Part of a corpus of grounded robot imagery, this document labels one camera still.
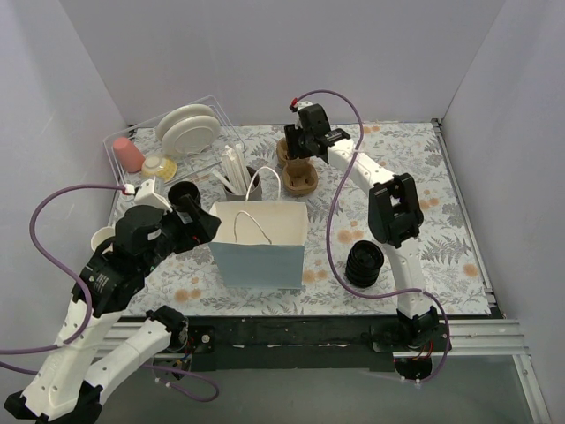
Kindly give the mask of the brown cardboard cup carrier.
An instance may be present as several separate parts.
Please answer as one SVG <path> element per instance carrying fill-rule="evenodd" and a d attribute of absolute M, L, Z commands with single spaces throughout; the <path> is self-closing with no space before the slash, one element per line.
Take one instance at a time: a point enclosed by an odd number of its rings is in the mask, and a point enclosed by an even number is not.
<path fill-rule="evenodd" d="M 312 193 L 318 186 L 319 177 L 309 158 L 289 159 L 288 146 L 285 138 L 276 144 L 276 154 L 282 167 L 282 182 L 291 196 L 305 196 Z"/>

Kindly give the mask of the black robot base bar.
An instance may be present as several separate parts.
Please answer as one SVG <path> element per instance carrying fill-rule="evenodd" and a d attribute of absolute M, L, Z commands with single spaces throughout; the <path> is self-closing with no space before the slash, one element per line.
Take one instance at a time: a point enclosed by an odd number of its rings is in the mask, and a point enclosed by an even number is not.
<path fill-rule="evenodd" d="M 410 329 L 395 315 L 191 316 L 187 339 L 162 352 L 193 372 L 359 368 L 392 372 L 394 355 L 429 360 L 444 322 Z"/>

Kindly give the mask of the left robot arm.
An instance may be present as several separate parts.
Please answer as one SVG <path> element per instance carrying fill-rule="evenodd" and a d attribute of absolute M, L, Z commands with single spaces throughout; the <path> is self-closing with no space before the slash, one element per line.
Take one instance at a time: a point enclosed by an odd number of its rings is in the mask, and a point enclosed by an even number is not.
<path fill-rule="evenodd" d="M 215 237 L 220 219 L 190 196 L 182 202 L 179 211 L 134 206 L 116 222 L 114 235 L 101 242 L 79 275 L 54 351 L 32 382 L 6 399 L 14 418 L 93 423 L 111 392 L 151 356 L 186 347 L 187 319 L 163 306 L 147 312 L 134 336 L 93 362 L 99 344 L 158 265 Z"/>

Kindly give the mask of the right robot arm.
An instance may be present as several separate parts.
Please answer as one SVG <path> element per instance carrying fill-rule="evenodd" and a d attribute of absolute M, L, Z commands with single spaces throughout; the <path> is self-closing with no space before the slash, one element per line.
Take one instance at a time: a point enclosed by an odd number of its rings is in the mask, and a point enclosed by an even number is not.
<path fill-rule="evenodd" d="M 369 230 L 393 272 L 400 342 L 410 351 L 423 349 L 437 333 L 444 310 L 426 291 L 418 252 L 423 213 L 414 178 L 386 170 L 363 153 L 359 141 L 331 128 L 319 104 L 294 100 L 290 110 L 298 120 L 284 127 L 289 160 L 318 157 L 366 194 Z"/>

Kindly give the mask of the light blue paper bag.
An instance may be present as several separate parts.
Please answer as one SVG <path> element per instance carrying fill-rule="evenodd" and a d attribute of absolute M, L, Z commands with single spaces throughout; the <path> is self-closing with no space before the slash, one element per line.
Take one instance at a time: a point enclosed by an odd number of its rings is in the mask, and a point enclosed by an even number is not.
<path fill-rule="evenodd" d="M 277 178 L 274 200 L 251 201 L 249 185 L 242 201 L 213 204 L 209 213 L 221 220 L 208 246 L 222 282 L 230 288 L 299 290 L 309 219 L 300 201 L 281 198 Z"/>

